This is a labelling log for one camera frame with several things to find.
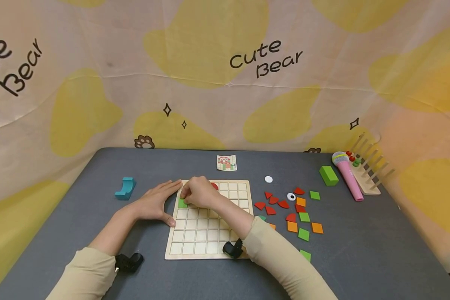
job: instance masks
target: pink toy microphone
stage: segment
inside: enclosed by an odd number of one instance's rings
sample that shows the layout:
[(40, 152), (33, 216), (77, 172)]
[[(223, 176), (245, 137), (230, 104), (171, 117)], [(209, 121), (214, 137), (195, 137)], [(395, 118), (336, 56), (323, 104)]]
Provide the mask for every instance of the pink toy microphone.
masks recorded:
[(352, 192), (353, 198), (355, 201), (362, 201), (363, 195), (360, 191), (360, 187), (358, 187), (357, 180), (355, 179), (355, 176), (353, 176), (352, 170), (350, 169), (350, 165), (348, 164), (349, 161), (350, 159), (345, 152), (338, 151), (332, 155), (332, 162), (340, 170), (340, 173), (342, 173), (346, 185), (348, 185), (348, 188)]

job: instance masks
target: beige sleeve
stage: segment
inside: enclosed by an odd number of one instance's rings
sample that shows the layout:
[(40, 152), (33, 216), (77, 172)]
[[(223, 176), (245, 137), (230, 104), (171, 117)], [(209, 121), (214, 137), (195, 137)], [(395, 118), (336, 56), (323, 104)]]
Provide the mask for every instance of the beige sleeve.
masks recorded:
[(269, 271), (292, 300), (337, 300), (310, 262), (259, 217), (254, 218), (243, 246), (251, 261)]
[(65, 267), (46, 300), (99, 300), (115, 279), (115, 257), (85, 247)]

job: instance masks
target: white round token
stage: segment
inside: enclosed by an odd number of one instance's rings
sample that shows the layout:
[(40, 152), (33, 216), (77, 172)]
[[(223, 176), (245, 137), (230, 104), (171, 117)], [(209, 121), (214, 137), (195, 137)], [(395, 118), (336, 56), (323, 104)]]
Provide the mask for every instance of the white round token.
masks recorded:
[(297, 199), (297, 197), (295, 196), (294, 193), (290, 192), (286, 195), (287, 199), (290, 201), (295, 201)]

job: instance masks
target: orange tile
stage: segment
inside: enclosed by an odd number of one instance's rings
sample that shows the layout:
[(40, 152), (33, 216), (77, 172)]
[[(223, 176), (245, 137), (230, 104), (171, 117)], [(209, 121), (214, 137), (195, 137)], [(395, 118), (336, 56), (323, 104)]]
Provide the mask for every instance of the orange tile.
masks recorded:
[(303, 198), (300, 198), (300, 197), (297, 197), (297, 204), (300, 205), (300, 206), (306, 207), (307, 206), (307, 200), (305, 200)]
[(286, 222), (286, 229), (292, 231), (293, 233), (298, 232), (298, 225), (294, 222)]
[(314, 233), (320, 233), (323, 234), (323, 227), (320, 223), (312, 223), (312, 231)]

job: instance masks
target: left hand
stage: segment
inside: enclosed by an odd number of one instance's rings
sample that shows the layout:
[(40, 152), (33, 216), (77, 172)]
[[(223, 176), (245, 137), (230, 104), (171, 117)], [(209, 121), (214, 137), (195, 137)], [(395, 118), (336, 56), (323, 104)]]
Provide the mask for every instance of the left hand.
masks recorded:
[(161, 183), (153, 189), (148, 190), (145, 195), (137, 201), (130, 203), (139, 219), (162, 220), (170, 227), (175, 227), (175, 220), (164, 211), (165, 200), (182, 187), (182, 181), (171, 180)]

